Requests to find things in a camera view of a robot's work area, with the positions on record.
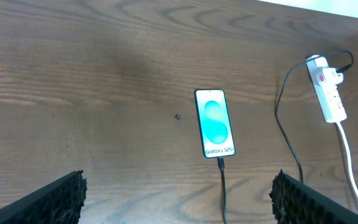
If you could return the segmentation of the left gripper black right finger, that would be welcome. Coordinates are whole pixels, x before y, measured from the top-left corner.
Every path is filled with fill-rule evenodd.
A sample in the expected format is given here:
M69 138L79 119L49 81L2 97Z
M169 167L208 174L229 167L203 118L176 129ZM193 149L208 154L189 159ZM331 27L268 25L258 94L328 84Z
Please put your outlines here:
M269 196L280 224L358 224L358 214L284 172L275 176Z

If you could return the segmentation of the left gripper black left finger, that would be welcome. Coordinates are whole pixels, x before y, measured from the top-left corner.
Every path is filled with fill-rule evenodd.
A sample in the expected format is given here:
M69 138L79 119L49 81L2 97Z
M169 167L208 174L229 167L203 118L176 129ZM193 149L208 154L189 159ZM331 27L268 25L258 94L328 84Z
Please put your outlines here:
M77 224L85 206L87 181L82 171L60 179L0 209L0 224Z

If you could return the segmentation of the blue Galaxy smartphone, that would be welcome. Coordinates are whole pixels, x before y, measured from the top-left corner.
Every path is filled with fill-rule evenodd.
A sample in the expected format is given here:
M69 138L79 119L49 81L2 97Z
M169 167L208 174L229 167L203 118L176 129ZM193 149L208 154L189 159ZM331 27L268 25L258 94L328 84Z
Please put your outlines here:
M221 89L197 89L195 103L205 158L235 155L225 92Z

